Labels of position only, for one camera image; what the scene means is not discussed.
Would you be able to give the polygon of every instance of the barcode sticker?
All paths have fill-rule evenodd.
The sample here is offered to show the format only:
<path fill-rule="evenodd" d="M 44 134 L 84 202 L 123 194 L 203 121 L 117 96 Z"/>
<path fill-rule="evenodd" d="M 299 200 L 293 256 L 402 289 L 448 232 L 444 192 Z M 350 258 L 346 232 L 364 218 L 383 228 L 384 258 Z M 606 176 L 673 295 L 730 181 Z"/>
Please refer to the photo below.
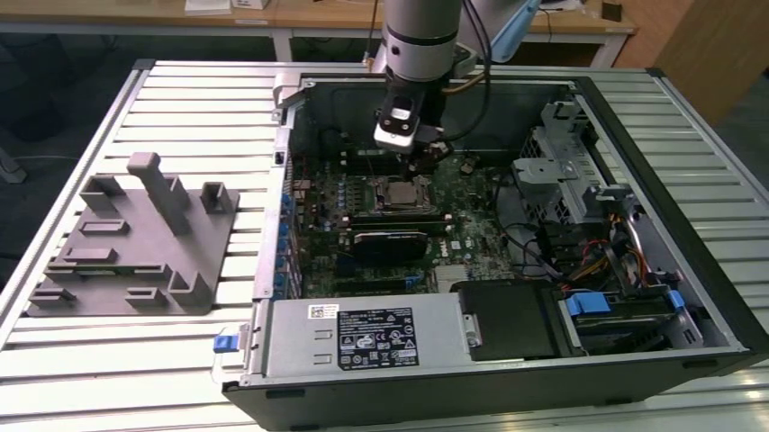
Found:
<path fill-rule="evenodd" d="M 310 320 L 336 319 L 339 304 L 311 304 L 307 306 L 307 318 Z"/>

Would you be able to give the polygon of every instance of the blue drive latch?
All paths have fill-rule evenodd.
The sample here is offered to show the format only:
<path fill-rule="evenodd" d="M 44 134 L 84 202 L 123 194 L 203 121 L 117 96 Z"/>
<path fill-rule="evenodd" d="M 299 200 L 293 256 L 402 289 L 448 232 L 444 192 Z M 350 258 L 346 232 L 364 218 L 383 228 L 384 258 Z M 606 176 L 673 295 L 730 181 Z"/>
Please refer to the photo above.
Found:
<path fill-rule="evenodd" d="M 213 338 L 213 353 L 236 353 L 237 335 L 219 335 Z"/>
<path fill-rule="evenodd" d="M 677 290 L 670 290 L 667 293 L 667 299 L 670 300 L 670 304 L 673 305 L 673 309 L 675 309 L 675 311 L 682 311 L 686 308 L 683 297 Z"/>
<path fill-rule="evenodd" d="M 577 292 L 566 300 L 569 314 L 575 317 L 591 313 L 609 313 L 609 301 L 601 292 Z"/>

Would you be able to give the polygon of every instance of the black cable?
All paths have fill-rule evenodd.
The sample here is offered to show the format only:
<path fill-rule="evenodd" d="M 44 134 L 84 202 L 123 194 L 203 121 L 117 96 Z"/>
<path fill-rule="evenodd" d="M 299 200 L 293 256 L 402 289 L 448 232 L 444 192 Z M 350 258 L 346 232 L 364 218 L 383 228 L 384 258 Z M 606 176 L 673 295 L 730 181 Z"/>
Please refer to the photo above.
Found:
<path fill-rule="evenodd" d="M 464 138 L 470 133 L 475 130 L 480 121 L 486 117 L 488 111 L 488 104 L 491 99 L 491 41 L 488 39 L 488 33 L 486 30 L 486 26 L 480 21 L 480 16 L 478 15 L 478 11 L 475 10 L 475 6 L 470 0 L 462 0 L 462 9 L 467 14 L 467 18 L 470 21 L 470 25 L 472 26 L 472 30 L 475 33 L 475 37 L 478 39 L 478 43 L 480 44 L 480 51 L 483 54 L 483 74 L 484 74 L 484 89 L 483 89 L 483 102 L 480 104 L 480 111 L 475 116 L 475 119 L 467 129 L 455 133 L 454 135 L 443 136 L 439 140 L 443 141 L 455 141 Z"/>
<path fill-rule="evenodd" d="M 522 260 L 523 260 L 523 262 L 524 262 L 526 264 L 528 263 L 528 261 L 526 261 L 526 252 L 528 251 L 528 245 L 530 245 L 531 243 L 534 243 L 535 241 L 536 241 L 536 238 L 531 238 L 526 243 L 523 243 L 523 257 L 522 257 Z"/>
<path fill-rule="evenodd" d="M 552 24 L 550 23 L 550 11 L 547 9 L 539 8 L 544 15 L 547 15 L 547 43 L 552 41 Z"/>
<path fill-rule="evenodd" d="M 499 180 L 496 181 L 496 191 L 494 191 L 494 201 L 491 202 L 491 208 L 496 209 L 496 201 L 499 200 L 499 191 L 502 190 L 502 178 L 504 173 L 499 174 Z"/>
<path fill-rule="evenodd" d="M 559 271 L 552 268 L 552 265 L 550 265 L 550 263 L 520 241 L 518 241 L 510 234 L 507 234 L 507 232 L 503 232 L 502 235 L 519 250 L 527 252 L 531 255 L 550 276 L 567 284 L 571 282 L 569 278 L 566 278 L 563 274 L 560 274 Z"/>
<path fill-rule="evenodd" d="M 539 227 L 536 227 L 532 223 L 526 223 L 526 222 L 508 223 L 507 225 L 504 225 L 503 230 L 508 230 L 512 227 L 526 228 L 531 232 L 536 232 L 539 230 Z"/>
<path fill-rule="evenodd" d="M 368 39 L 366 41 L 366 55 L 371 56 L 371 40 L 374 38 L 374 26 L 376 25 L 376 10 L 379 9 L 379 0 L 374 0 L 374 12 L 371 13 L 371 26 L 368 27 Z"/>

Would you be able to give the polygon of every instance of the motherboard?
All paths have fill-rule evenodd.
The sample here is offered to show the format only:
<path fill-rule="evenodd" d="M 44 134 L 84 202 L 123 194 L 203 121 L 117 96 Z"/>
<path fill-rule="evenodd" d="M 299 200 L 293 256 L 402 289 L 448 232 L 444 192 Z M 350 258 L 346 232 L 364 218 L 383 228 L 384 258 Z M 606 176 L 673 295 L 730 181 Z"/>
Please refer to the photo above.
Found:
<path fill-rule="evenodd" d="M 303 296 L 447 292 L 512 278 L 492 209 L 495 168 L 451 156 L 431 175 L 394 175 L 376 152 L 295 162 Z"/>

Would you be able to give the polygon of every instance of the gray plastic holder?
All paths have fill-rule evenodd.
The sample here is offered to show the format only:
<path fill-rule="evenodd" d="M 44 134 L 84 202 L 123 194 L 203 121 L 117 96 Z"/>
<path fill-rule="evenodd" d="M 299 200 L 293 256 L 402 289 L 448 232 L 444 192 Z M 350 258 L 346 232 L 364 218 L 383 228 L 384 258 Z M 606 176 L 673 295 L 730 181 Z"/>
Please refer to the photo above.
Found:
<path fill-rule="evenodd" d="M 144 189 L 95 175 L 88 205 L 26 313 L 46 316 L 201 315 L 213 304 L 239 194 L 221 183 L 187 191 L 160 157 L 127 164 Z"/>

